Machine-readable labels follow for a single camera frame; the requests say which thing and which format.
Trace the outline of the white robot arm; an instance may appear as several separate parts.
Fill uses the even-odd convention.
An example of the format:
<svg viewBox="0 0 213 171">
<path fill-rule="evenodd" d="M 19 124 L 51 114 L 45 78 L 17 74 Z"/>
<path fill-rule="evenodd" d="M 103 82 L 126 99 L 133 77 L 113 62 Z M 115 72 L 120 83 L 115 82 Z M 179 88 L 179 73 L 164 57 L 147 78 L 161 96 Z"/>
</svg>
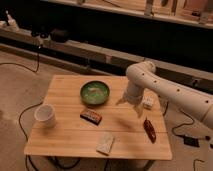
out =
<svg viewBox="0 0 213 171">
<path fill-rule="evenodd" d="M 213 95 L 161 78 L 155 71 L 156 66 L 151 61 L 130 65 L 126 69 L 128 84 L 118 103 L 139 105 L 148 88 L 213 130 Z"/>
</svg>

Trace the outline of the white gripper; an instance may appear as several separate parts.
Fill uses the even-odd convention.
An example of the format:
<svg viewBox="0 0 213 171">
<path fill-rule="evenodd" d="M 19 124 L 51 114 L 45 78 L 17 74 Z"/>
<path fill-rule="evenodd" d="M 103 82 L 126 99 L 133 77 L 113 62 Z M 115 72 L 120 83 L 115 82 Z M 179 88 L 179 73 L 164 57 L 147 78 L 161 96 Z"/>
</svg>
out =
<svg viewBox="0 0 213 171">
<path fill-rule="evenodd" d="M 124 100 L 131 105 L 134 105 L 134 110 L 137 117 L 140 118 L 143 114 L 143 106 L 137 106 L 142 102 L 144 95 L 144 88 L 140 87 L 131 81 L 128 82 L 127 87 L 123 93 L 123 99 L 119 99 L 116 105 L 124 103 Z"/>
</svg>

